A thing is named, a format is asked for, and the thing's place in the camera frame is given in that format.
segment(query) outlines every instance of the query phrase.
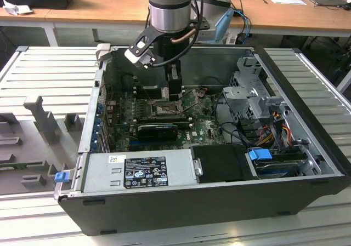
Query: power supply label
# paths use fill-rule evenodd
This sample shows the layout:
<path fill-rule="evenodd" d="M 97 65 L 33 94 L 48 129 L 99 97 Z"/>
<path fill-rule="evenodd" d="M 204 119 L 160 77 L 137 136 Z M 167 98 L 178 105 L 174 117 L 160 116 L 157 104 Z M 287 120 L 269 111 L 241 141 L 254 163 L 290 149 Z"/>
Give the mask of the power supply label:
<path fill-rule="evenodd" d="M 165 157 L 127 158 L 124 160 L 125 188 L 168 186 Z"/>

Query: yellow wire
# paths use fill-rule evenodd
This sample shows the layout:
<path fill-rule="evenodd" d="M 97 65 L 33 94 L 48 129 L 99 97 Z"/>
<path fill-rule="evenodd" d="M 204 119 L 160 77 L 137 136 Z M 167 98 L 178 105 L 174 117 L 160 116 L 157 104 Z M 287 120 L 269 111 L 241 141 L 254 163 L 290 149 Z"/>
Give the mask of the yellow wire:
<path fill-rule="evenodd" d="M 259 146 L 259 145 L 262 145 L 262 144 L 268 142 L 272 137 L 273 137 L 273 134 L 270 134 L 265 139 L 263 139 L 261 142 L 259 142 L 257 145 Z"/>

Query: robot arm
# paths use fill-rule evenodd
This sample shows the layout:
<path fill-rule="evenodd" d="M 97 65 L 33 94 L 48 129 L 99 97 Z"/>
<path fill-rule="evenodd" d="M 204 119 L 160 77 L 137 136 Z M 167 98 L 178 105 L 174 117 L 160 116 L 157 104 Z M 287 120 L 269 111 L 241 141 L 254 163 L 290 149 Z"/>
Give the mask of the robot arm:
<path fill-rule="evenodd" d="M 230 5 L 230 0 L 149 0 L 151 25 L 124 55 L 137 67 L 164 67 L 169 99 L 176 101 L 182 91 L 179 58 L 197 40 L 216 41 L 224 36 L 234 13 Z M 155 54 L 163 62 L 155 62 Z"/>

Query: white table leg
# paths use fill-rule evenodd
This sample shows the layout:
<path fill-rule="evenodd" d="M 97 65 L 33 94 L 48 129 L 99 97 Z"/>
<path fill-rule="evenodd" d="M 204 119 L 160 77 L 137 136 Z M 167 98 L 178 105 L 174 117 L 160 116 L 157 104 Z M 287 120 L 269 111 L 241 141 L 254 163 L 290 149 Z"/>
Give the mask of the white table leg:
<path fill-rule="evenodd" d="M 50 46 L 58 46 L 57 43 L 57 31 L 54 26 L 44 27 L 46 37 L 48 38 Z"/>
<path fill-rule="evenodd" d="M 93 29 L 93 37 L 94 37 L 94 41 L 95 42 L 99 42 L 99 34 L 98 34 L 98 30 L 96 28 Z"/>

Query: motherboard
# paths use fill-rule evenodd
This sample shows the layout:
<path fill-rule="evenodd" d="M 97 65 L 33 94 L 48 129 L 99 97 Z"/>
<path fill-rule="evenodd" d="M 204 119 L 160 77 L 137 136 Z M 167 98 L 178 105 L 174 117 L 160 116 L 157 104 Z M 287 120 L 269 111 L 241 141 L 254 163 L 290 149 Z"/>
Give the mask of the motherboard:
<path fill-rule="evenodd" d="M 218 94 L 190 88 L 178 101 L 168 101 L 153 99 L 145 92 L 146 99 L 135 92 L 124 92 L 117 97 L 112 119 L 115 152 L 225 143 L 213 116 Z"/>

